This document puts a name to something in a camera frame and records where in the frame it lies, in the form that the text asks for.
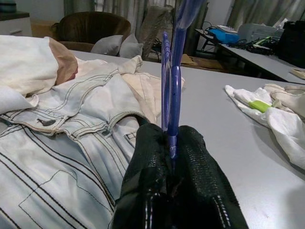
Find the white denim fabric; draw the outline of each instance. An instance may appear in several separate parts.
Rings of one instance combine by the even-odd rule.
[[[1,115],[0,225],[109,226],[144,115],[115,64],[39,94],[36,108]]]

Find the chair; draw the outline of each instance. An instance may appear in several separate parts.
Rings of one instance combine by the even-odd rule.
[[[56,25],[59,41],[68,49],[90,52],[101,38],[130,34],[131,25],[125,18],[105,12],[78,12],[65,16]]]

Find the white table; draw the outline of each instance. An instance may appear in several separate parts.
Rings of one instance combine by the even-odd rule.
[[[126,59],[74,52],[84,60]],[[160,76],[159,63],[142,70]],[[305,228],[305,171],[293,167],[273,133],[244,115],[226,95],[226,84],[254,91],[263,79],[183,68],[181,125],[196,128],[227,175],[251,229]],[[281,86],[284,82],[273,82]]]
[[[221,44],[221,48],[230,52],[232,55],[236,56],[237,58],[249,62],[256,67],[263,69],[273,75],[276,75],[287,82],[290,83],[302,83],[305,84],[305,80],[300,79],[299,77],[289,73],[292,68],[298,68],[290,63],[287,63],[283,60],[280,60],[276,56],[264,56],[252,52],[248,52],[246,50],[231,48],[228,47],[226,44]]]

